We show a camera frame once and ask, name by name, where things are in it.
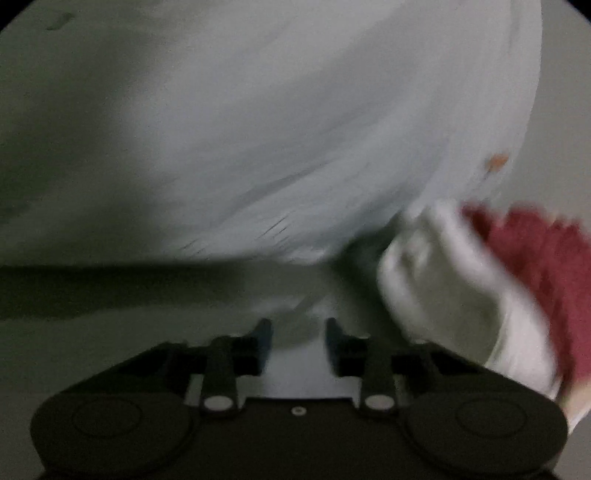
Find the fabric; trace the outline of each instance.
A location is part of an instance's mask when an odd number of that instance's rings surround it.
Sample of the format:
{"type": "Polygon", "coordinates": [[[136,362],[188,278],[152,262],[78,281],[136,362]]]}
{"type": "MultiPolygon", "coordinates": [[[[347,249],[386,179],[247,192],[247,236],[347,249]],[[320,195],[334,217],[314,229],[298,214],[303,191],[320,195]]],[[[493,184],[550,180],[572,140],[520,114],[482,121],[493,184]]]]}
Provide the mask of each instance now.
{"type": "Polygon", "coordinates": [[[378,267],[407,336],[427,340],[554,399],[560,385],[544,312],[462,218],[437,203],[409,218],[378,267]]]}
{"type": "Polygon", "coordinates": [[[1,33],[0,263],[315,261],[489,196],[539,0],[37,0],[1,33]]]}
{"type": "Polygon", "coordinates": [[[465,216],[491,252],[544,310],[565,382],[591,378],[591,243],[578,223],[553,223],[537,209],[506,216],[467,207],[465,216]]]}

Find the circular pad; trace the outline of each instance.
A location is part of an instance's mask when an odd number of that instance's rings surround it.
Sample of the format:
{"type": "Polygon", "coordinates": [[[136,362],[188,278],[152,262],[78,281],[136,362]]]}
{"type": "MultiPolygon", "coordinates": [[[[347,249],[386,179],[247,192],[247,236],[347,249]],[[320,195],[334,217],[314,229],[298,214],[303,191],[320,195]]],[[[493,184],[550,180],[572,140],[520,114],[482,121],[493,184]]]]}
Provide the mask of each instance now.
{"type": "Polygon", "coordinates": [[[162,465],[186,444],[192,425],[172,393],[65,393],[37,410],[31,437],[48,467],[112,479],[162,465]]]}
{"type": "Polygon", "coordinates": [[[426,394],[405,424],[425,457],[478,476],[535,472],[560,454],[568,433],[560,409],[528,391],[426,394]]]}

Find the red towel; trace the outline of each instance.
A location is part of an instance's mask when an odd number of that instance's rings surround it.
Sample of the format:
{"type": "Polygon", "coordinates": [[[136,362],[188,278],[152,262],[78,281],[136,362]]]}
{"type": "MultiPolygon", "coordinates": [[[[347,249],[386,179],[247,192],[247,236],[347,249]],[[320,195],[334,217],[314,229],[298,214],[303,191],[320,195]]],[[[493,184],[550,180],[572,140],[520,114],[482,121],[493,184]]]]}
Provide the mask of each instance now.
{"type": "Polygon", "coordinates": [[[463,213],[546,313],[563,380],[591,378],[591,244],[579,224],[550,223],[528,208],[505,217],[482,206],[463,213]]]}

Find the white sheet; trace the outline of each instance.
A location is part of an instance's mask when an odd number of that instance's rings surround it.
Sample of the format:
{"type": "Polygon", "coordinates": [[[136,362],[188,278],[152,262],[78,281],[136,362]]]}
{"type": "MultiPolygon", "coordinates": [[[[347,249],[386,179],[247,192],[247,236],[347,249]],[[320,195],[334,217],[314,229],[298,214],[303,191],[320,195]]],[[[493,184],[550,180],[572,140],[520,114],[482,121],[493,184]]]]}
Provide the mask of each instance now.
{"type": "Polygon", "coordinates": [[[37,0],[0,35],[0,262],[313,261],[487,196],[540,47],[539,0],[37,0]]]}

